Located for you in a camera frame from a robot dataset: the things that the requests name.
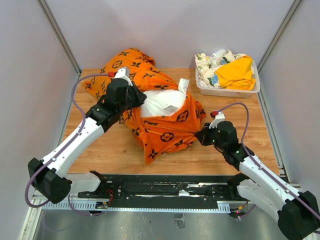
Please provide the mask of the white pillow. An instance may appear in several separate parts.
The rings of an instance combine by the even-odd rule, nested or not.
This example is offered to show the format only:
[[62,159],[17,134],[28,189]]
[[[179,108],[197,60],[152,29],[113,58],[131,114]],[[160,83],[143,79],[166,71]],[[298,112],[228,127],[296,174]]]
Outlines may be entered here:
[[141,118],[170,117],[180,110],[187,97],[189,80],[181,78],[178,90],[148,90],[145,91],[146,100],[140,107]]

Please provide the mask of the orange patterned pillowcase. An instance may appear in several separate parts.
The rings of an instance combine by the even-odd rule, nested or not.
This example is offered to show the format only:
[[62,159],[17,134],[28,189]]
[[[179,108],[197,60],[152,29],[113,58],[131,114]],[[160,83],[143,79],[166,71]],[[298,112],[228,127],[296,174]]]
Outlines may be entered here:
[[[100,76],[83,81],[83,87],[93,97],[99,99],[106,93],[111,82],[106,73],[119,68],[129,69],[129,78],[138,89],[165,93],[178,90],[178,84],[168,75],[158,70],[155,60],[137,48],[128,48],[116,54],[100,69]],[[125,111],[120,120],[131,130],[137,142],[143,146],[144,162],[149,165],[160,154],[174,153],[191,147],[196,140],[195,133],[201,130],[201,122],[206,113],[200,102],[190,93],[182,98],[182,106],[171,116],[144,117],[142,108]]]

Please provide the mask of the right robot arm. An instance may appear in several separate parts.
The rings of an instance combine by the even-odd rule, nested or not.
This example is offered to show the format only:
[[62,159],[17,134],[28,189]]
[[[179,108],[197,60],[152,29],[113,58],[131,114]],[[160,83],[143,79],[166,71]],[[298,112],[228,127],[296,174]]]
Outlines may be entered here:
[[237,175],[228,180],[227,196],[232,200],[244,198],[262,209],[277,223],[289,240],[303,240],[320,229],[320,211],[316,197],[301,192],[282,180],[238,139],[230,121],[217,125],[206,123],[195,134],[203,146],[214,146]]

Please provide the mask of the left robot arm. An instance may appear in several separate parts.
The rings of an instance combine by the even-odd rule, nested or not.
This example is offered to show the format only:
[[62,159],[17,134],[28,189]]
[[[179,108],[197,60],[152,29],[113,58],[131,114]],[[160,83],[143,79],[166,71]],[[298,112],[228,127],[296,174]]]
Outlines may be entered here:
[[112,79],[106,93],[87,113],[83,113],[79,126],[56,149],[40,160],[30,160],[27,166],[30,179],[25,188],[27,204],[30,204],[30,187],[53,204],[70,194],[81,192],[90,192],[96,198],[103,197],[107,193],[107,185],[102,182],[101,174],[90,171],[71,176],[68,174],[69,168],[87,147],[121,120],[125,111],[140,107],[146,98],[130,79]]

